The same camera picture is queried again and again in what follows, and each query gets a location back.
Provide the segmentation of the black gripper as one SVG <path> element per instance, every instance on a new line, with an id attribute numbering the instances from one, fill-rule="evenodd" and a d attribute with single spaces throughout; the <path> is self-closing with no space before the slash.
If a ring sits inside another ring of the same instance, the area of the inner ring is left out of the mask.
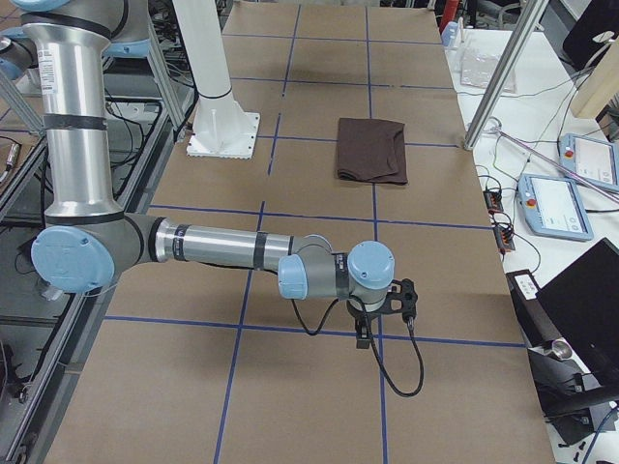
<path id="1" fill-rule="evenodd" d="M 369 310 L 367 306 L 363 306 L 363 301 L 352 295 L 346 301 L 346 307 L 349 314 L 355 320 L 356 348 L 367 349 L 368 336 L 373 333 L 372 322 L 382 315 L 391 313 L 391 302 L 386 298 L 381 306 L 376 306 L 373 310 Z"/>

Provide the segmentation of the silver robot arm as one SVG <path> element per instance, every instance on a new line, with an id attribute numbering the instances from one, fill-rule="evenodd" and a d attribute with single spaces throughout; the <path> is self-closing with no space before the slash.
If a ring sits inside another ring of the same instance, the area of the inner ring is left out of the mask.
<path id="1" fill-rule="evenodd" d="M 109 39 L 102 57 L 145 58 L 150 51 L 146 1 L 15 1 L 21 23 L 85 30 Z M 37 48 L 20 26 L 1 32 L 1 71 L 11 80 L 38 66 Z"/>
<path id="2" fill-rule="evenodd" d="M 151 48 L 144 1 L 22 1 L 22 29 L 37 50 L 53 201 L 31 248 L 51 285 L 82 294 L 133 266 L 176 260 L 265 271 L 291 301 L 345 302 L 357 344 L 393 312 L 403 284 L 391 251 L 365 241 L 335 252 L 321 236 L 294 237 L 177 224 L 127 213 L 114 199 L 103 83 L 103 55 L 145 56 Z"/>

